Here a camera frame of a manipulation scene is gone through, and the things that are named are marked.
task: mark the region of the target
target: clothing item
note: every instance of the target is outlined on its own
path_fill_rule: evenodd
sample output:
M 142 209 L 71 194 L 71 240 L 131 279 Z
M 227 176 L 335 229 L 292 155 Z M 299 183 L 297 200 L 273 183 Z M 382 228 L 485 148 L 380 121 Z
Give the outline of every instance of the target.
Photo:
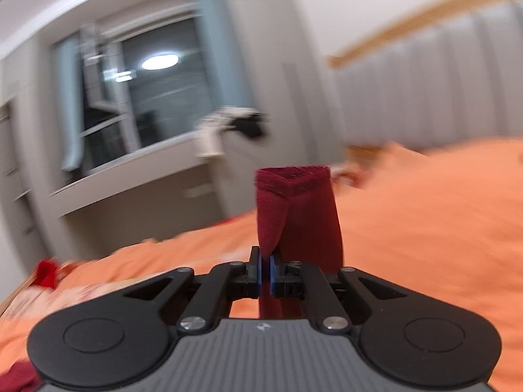
M 33 285 L 56 289 L 58 286 L 58 268 L 58 265 L 52 259 L 40 261 L 36 267 L 36 278 Z
M 329 168 L 265 168 L 257 171 L 255 181 L 263 259 L 278 247 L 283 261 L 308 262 L 336 273 L 343 266 L 343 248 Z M 300 315 L 297 300 L 275 301 L 264 288 L 261 318 Z
M 0 375 L 2 392 L 34 392 L 40 387 L 40 378 L 29 361 L 15 362 L 10 370 Z

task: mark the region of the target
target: ceiling light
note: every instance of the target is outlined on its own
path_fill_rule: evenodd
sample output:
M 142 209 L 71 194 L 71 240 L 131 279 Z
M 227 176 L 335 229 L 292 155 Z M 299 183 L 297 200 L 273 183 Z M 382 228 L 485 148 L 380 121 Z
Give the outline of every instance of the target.
M 125 81 L 130 81 L 132 79 L 133 79 L 132 75 L 122 75 L 121 77 L 114 78 L 114 80 L 116 82 L 125 82 Z
M 132 70 L 126 70 L 124 72 L 116 72 L 113 78 L 116 82 L 125 82 L 134 79 L 135 74 Z
M 176 54 L 164 54 L 162 56 L 154 56 L 142 63 L 142 68 L 146 70 L 156 70 L 170 68 L 178 63 L 178 56 Z

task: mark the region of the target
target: headboard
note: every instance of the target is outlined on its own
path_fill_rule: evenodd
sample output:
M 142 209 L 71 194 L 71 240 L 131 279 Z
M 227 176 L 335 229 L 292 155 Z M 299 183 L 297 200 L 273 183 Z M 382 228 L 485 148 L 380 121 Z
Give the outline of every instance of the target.
M 523 135 L 523 0 L 446 0 L 330 66 L 346 145 Z

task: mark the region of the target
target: wooden headboard trim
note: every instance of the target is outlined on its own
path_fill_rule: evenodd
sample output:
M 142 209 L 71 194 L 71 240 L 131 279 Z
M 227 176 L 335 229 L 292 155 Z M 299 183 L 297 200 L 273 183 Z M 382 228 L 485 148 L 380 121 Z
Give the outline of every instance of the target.
M 398 40 L 405 35 L 422 30 L 428 26 L 437 24 L 444 19 L 457 16 L 461 13 L 487 6 L 492 3 L 505 0 L 444 0 L 431 5 L 414 15 L 401 19 L 400 22 L 385 28 L 384 30 L 364 39 L 359 44 L 347 49 L 338 56 L 329 57 L 329 65 L 333 69 L 339 69 L 351 63 L 355 59 L 372 53 L 380 47 Z

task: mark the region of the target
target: gray curtain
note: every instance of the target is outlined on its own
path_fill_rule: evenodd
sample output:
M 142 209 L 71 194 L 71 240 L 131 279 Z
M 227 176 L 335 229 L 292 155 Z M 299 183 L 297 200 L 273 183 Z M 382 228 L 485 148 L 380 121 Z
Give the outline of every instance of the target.
M 226 0 L 195 0 L 198 36 L 216 106 L 255 107 Z
M 84 158 L 83 84 L 79 62 L 79 37 L 73 35 L 57 44 L 53 51 L 57 94 L 62 113 L 65 155 L 62 170 L 74 171 Z

